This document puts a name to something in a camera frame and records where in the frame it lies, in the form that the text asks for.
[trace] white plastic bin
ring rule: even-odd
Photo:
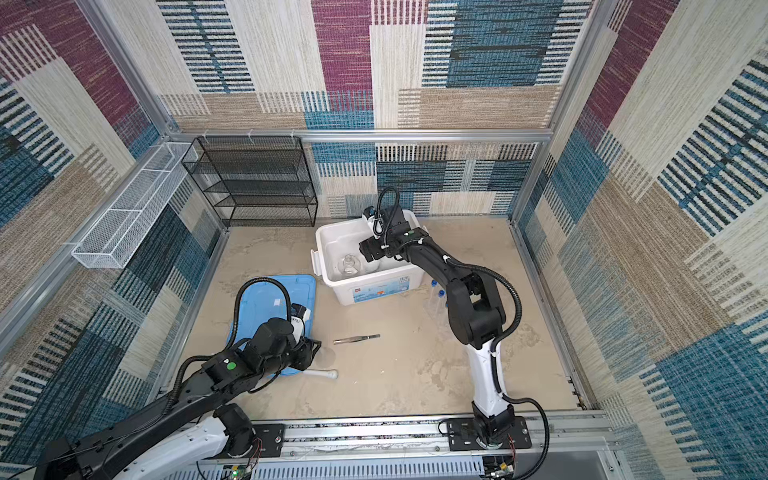
[[[411,228],[420,227],[412,211],[402,212]],[[311,250],[312,268],[315,275],[321,276],[323,282],[333,289],[342,305],[407,292],[422,284],[424,270],[412,263],[387,257],[379,260],[378,265],[367,263],[360,253],[359,243],[371,235],[368,223],[362,218],[324,225],[315,232],[317,251]],[[375,271],[345,278],[339,272],[339,261],[348,254],[357,257],[364,270],[376,268]]]

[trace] blue label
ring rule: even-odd
[[[410,279],[407,276],[401,276],[400,278],[393,278],[386,283],[378,283],[376,285],[366,285],[360,288],[355,288],[353,292],[353,298],[355,303],[365,302],[372,298],[379,298],[381,296],[392,295],[393,293],[405,292],[409,288]]]

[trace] beige tabletop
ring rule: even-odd
[[[455,258],[496,270],[517,289],[522,323],[499,347],[510,395],[533,397],[545,409],[575,409],[576,397],[505,220],[438,217],[420,221]],[[232,321],[234,297],[249,278],[312,275],[310,249],[317,249],[313,228],[233,228],[181,358],[221,350]],[[425,275],[424,286],[417,290],[342,306],[318,278],[311,337],[321,340],[323,347],[312,368],[337,369],[339,378],[284,376],[262,392],[241,395],[237,403],[254,420],[471,412],[474,389],[466,347],[454,338],[447,321],[436,322],[425,312],[428,281]],[[511,297],[501,285],[499,289],[511,321]],[[334,339],[375,333],[381,337],[333,345]]]

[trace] white mesh basket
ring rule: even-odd
[[[158,148],[72,256],[86,268],[125,268],[187,174],[181,158],[189,152],[185,161],[197,159],[197,152],[189,146],[167,142]]]

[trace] bin handle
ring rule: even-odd
[[[321,268],[320,252],[310,249],[310,256],[312,257],[312,270],[317,276],[323,276],[323,269]]]

